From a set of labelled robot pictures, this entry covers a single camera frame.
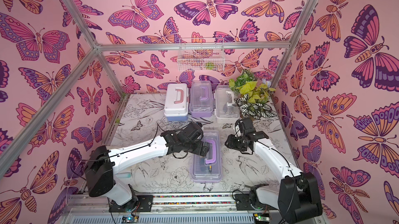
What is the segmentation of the white toolbox clear lid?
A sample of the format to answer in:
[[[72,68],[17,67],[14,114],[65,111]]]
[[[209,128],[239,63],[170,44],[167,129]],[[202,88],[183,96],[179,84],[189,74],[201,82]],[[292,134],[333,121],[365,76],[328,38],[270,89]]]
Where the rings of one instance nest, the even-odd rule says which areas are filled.
[[[215,93],[215,116],[219,124],[234,124],[240,118],[239,107],[235,105],[235,94],[228,85],[218,85]]]

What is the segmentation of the purple toolbox clear lid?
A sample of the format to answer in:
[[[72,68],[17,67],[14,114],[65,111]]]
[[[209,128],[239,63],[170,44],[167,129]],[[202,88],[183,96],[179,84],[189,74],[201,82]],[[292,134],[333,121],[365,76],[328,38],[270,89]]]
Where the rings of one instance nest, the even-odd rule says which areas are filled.
[[[214,96],[209,81],[193,81],[189,112],[194,118],[210,118],[214,112]]]

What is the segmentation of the blue toolbox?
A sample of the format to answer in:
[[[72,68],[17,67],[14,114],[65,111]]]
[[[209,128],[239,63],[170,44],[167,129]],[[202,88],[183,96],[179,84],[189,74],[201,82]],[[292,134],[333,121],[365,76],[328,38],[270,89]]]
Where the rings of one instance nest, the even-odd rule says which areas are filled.
[[[186,121],[189,112],[189,89],[185,83],[168,84],[164,116],[169,122]]]

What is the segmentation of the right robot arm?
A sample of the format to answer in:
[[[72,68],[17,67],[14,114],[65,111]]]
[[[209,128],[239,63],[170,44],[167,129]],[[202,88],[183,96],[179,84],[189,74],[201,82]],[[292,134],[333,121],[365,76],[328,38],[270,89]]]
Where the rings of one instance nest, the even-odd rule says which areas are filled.
[[[252,187],[250,196],[254,204],[278,209],[281,224],[296,224],[323,214],[316,177],[284,157],[265,132],[255,129],[251,119],[236,121],[234,134],[228,136],[225,146],[241,154],[248,154],[250,150],[250,154],[259,156],[280,181],[278,191],[258,185]]]

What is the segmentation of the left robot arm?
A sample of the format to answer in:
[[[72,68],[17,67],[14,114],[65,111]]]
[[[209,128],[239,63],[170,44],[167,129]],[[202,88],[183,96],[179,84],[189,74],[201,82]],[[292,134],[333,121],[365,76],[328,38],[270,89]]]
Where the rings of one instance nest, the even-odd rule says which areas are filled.
[[[185,152],[205,157],[209,146],[202,140],[202,124],[191,122],[180,129],[166,130],[148,141],[128,147],[98,147],[87,160],[85,179],[91,198],[106,197],[110,213],[134,212],[139,198],[134,188],[118,178],[123,170],[155,157]]]

